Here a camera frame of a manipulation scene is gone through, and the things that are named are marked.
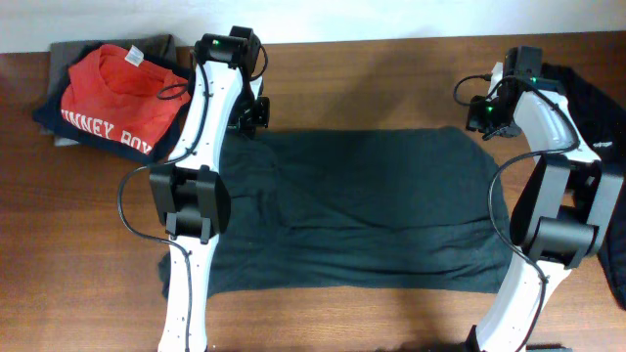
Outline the dark green t-shirt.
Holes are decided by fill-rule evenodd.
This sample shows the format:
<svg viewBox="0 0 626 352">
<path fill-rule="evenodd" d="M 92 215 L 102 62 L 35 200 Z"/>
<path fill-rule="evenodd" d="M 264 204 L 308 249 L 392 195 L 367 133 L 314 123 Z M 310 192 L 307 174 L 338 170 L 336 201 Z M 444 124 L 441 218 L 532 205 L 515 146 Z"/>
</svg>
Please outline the dark green t-shirt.
<svg viewBox="0 0 626 352">
<path fill-rule="evenodd" d="M 228 135 L 208 294 L 360 286 L 496 292 L 511 251 L 493 157 L 454 127 Z"/>
</svg>

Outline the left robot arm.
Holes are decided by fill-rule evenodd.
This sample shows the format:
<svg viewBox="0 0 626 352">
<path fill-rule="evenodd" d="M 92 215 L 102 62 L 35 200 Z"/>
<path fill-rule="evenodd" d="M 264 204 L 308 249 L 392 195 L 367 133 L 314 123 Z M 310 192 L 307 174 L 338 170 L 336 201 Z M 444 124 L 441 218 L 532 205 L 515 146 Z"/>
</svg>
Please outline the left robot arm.
<svg viewBox="0 0 626 352">
<path fill-rule="evenodd" d="M 207 289 L 213 254 L 226 232 L 231 198 L 220 177 L 229 132 L 247 137 L 269 124 L 270 101 L 256 70 L 267 53 L 248 27 L 206 34 L 194 47 L 194 87 L 181 136 L 149 181 L 167 234 L 170 277 L 160 351 L 205 351 Z"/>
</svg>

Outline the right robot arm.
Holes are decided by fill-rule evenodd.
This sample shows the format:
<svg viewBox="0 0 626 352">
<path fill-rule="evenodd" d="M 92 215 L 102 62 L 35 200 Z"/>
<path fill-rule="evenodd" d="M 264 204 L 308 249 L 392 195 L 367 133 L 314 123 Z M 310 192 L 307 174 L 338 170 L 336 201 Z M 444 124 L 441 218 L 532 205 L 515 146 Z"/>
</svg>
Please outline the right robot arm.
<svg viewBox="0 0 626 352">
<path fill-rule="evenodd" d="M 523 136 L 526 154 L 499 167 L 533 159 L 506 232 L 513 253 L 490 310 L 474 325 L 467 351 L 526 351 L 542 310 L 557 287 L 602 247 L 624 185 L 622 171 L 593 150 L 568 109 L 562 84 L 542 74 L 543 52 L 511 48 L 484 75 L 484 96 L 468 103 L 466 127 L 483 140 Z"/>
</svg>

